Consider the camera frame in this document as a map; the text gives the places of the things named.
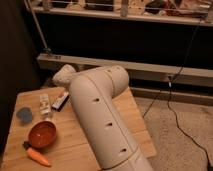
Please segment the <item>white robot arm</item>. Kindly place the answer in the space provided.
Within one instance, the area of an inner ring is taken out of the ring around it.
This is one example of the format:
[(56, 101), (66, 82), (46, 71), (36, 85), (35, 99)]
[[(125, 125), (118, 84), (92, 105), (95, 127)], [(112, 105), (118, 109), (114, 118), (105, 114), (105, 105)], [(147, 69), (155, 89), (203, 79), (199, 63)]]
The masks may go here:
[(154, 171), (112, 102), (129, 85), (123, 67), (77, 72), (66, 64), (53, 76), (53, 82), (68, 90), (73, 111), (102, 171)]

